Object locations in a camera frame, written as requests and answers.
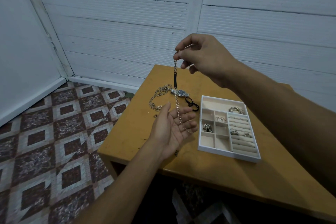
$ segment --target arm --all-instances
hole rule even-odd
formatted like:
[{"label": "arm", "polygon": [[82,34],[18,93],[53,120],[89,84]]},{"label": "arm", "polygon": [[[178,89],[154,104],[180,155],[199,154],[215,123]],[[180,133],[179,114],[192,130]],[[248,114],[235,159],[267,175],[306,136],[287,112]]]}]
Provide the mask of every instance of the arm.
[{"label": "arm", "polygon": [[294,158],[336,196],[336,113],[236,60],[211,35],[191,34],[177,46],[190,73],[200,71],[236,93]]},{"label": "arm", "polygon": [[[168,112],[170,103],[162,107],[154,121],[148,140],[129,162],[113,184],[83,211],[74,224],[131,223],[157,169],[190,134],[184,131],[176,109]],[[181,108],[185,128],[197,131],[191,107]]]}]

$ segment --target tiled floor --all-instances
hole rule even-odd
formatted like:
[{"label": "tiled floor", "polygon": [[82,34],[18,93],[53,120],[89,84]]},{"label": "tiled floor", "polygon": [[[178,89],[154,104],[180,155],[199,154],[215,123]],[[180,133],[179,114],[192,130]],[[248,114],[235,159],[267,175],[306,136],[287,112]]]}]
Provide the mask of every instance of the tiled floor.
[{"label": "tiled floor", "polygon": [[[67,82],[0,128],[0,224],[68,223],[113,182],[97,149],[130,102]],[[223,223],[222,203],[181,183],[179,224]]]}]

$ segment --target hand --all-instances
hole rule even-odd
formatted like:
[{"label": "hand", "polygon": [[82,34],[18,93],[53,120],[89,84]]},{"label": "hand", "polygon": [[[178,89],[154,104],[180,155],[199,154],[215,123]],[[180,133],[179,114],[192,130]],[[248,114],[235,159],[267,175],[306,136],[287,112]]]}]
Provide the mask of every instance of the hand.
[{"label": "hand", "polygon": [[183,59],[182,69],[189,65],[191,74],[200,71],[222,88],[228,86],[230,71],[237,69],[241,63],[212,35],[191,34],[183,39],[176,47],[179,51],[174,60]]},{"label": "hand", "polygon": [[[156,117],[148,142],[153,142],[158,150],[162,151],[161,160],[169,158],[178,149],[184,139],[191,134],[185,131],[177,116],[176,108],[169,112],[171,103],[165,104]],[[191,132],[197,131],[197,122],[191,119],[196,117],[191,107],[180,108],[183,126]]]}]

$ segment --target left hand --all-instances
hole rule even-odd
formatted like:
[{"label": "left hand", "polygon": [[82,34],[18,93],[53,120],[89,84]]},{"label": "left hand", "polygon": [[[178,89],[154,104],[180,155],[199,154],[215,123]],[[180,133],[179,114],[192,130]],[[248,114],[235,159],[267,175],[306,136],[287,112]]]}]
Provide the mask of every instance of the left hand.
[{"label": "left hand", "polygon": [[[176,108],[169,112],[171,103],[165,104],[156,117],[148,142],[153,142],[161,150],[161,160],[169,158],[178,149],[184,139],[191,135],[180,124]],[[180,108],[183,126],[192,133],[197,131],[197,122],[192,120],[196,114],[191,107]]]}]

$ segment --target forearm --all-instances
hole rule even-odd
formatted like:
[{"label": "forearm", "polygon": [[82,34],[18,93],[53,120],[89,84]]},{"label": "forearm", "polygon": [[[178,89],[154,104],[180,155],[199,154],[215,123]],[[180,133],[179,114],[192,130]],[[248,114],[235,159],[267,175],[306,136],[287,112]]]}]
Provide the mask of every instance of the forearm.
[{"label": "forearm", "polygon": [[74,222],[131,223],[161,164],[161,153],[147,141],[114,183]]},{"label": "forearm", "polygon": [[336,114],[242,63],[229,74],[229,88],[300,164],[336,195]]}]

